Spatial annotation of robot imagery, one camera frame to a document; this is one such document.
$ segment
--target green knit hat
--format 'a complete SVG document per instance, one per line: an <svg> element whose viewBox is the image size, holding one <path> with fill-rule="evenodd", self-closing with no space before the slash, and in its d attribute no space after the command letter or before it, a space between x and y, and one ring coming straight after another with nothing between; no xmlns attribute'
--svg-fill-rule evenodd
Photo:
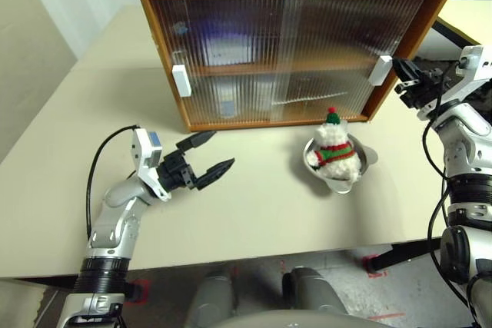
<svg viewBox="0 0 492 328"><path fill-rule="evenodd" d="M340 124L340 117L338 117L336 111L337 110L334 107L328 108L328 115L326 116L326 121L325 121L326 123Z"/></svg>

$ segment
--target ribbed glass panel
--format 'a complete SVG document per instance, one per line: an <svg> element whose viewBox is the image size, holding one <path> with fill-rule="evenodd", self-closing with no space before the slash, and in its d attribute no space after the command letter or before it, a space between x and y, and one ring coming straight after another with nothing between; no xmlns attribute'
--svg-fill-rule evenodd
<svg viewBox="0 0 492 328"><path fill-rule="evenodd" d="M361 114L423 0L152 0L193 125Z"/></svg>

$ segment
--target floor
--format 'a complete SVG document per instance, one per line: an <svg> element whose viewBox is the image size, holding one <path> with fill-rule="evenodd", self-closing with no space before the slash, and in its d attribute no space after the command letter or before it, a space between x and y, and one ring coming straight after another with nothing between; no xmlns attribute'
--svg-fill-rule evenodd
<svg viewBox="0 0 492 328"><path fill-rule="evenodd" d="M471 315L440 279L429 256L370 275L361 268L363 256L389 247L361 248L327 253L303 253L235 262L172 267L130 272L128 280L149 282L148 301L127 305L128 327L181 327L195 289L212 270L237 274L238 314L281 309L281 276L294 267L313 267L332 285L350 314L395 327L470 326ZM39 311L52 298L47 289ZM53 327L65 293L58 293L37 328Z"/></svg>

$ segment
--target silver bowl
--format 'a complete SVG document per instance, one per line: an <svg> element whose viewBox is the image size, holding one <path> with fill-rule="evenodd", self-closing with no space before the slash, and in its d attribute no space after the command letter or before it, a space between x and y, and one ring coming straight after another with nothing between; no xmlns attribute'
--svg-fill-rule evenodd
<svg viewBox="0 0 492 328"><path fill-rule="evenodd" d="M348 135L348 139L352 143L355 152L361 159L361 176L362 176L367 171L367 169L371 164L377 162L377 153L375 150L371 149L370 147L364 146L357 138L355 138L351 134ZM304 152L303 152L304 165L306 166L306 168L314 176L323 180L326 183L326 185L333 191L338 192L339 194L346 194L350 192L350 190L352 189L352 183L350 181L334 180L333 178L324 177L321 174L319 174L317 171L315 171L311 167L311 165L309 165L308 161L306 160L306 154L311 150L318 150L319 148L320 148L319 145L314 142L314 139L309 140L309 142L306 144L306 147L304 148Z"/></svg>

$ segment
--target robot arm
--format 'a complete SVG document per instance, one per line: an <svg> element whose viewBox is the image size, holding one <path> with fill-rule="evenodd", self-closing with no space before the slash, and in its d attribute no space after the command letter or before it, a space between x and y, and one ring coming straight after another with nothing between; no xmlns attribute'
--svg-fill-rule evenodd
<svg viewBox="0 0 492 328"><path fill-rule="evenodd" d="M444 146L451 202L449 227L441 238L440 268L467 293L469 307L483 327L492 326L492 279L487 277L492 273L492 127L463 100L492 79L491 63L492 47L463 50L457 75L464 78L443 94L432 124ZM411 61L398 58L394 69L402 80L395 88L403 93L401 100L419 109L421 120L430 119L442 72L421 71ZM483 279L470 283L476 276Z"/></svg>
<svg viewBox="0 0 492 328"><path fill-rule="evenodd" d="M178 187L202 189L219 179L234 163L223 161L196 177L185 161L185 151L200 146L214 131L194 134L176 144L178 149L159 164L162 146L155 132L134 130L131 155L136 175L106 192L101 214L94 223L81 271L65 300L57 328L113 327L125 301L125 278L140 219L147 206L171 199Z"/></svg>

